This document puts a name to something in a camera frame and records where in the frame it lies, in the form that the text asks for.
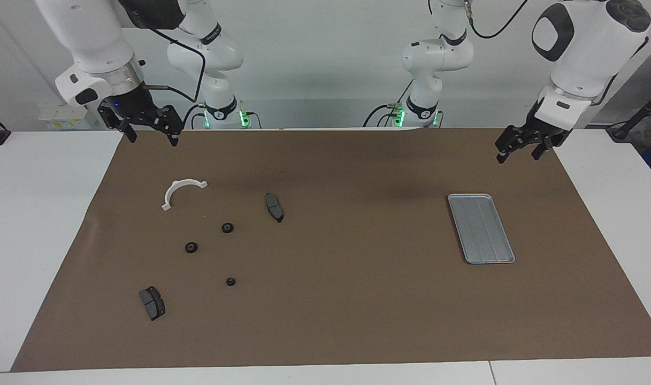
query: white table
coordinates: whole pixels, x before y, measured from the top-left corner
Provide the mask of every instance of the white table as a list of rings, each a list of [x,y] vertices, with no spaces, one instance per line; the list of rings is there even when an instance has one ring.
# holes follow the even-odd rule
[[[119,140],[29,132],[0,147],[0,372],[10,370]],[[556,152],[651,316],[650,169],[603,131],[577,130]],[[0,383],[215,382],[651,385],[651,358],[0,373]]]

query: black washer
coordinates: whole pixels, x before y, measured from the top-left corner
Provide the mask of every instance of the black washer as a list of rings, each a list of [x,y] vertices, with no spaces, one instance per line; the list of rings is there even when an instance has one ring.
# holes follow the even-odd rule
[[[188,244],[185,245],[185,251],[188,253],[192,254],[196,251],[197,245],[194,242],[188,242]]]
[[[234,229],[235,226],[233,226],[233,224],[231,224],[230,222],[227,222],[226,224],[223,224],[223,226],[220,227],[220,230],[225,234],[232,233]]]

